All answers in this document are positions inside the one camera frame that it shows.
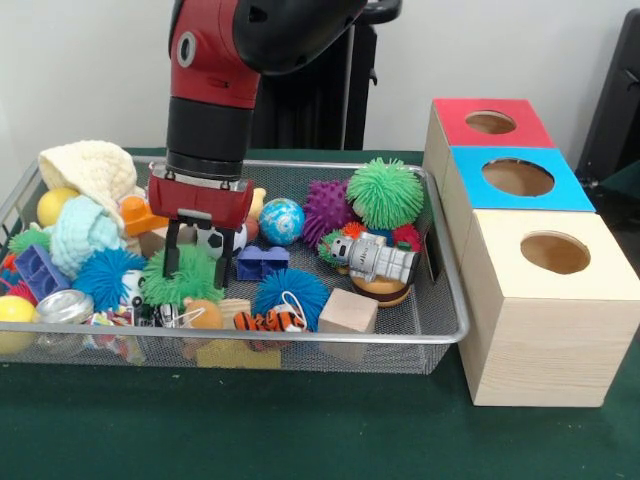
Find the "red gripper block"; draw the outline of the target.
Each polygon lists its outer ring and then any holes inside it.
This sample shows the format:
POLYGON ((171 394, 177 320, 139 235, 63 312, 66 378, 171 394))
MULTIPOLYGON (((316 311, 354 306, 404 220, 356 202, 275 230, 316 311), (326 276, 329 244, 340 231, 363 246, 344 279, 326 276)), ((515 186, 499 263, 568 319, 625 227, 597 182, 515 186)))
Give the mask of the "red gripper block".
POLYGON ((152 212, 170 219, 165 237, 163 277, 172 279, 179 270, 181 222, 210 224, 222 228, 214 232, 214 248, 218 252, 214 285, 216 289, 226 288, 227 269, 233 257, 233 230, 238 230, 246 221, 253 201, 254 182, 251 179, 226 181, 191 177, 168 170, 166 165, 152 165, 147 193, 152 212))

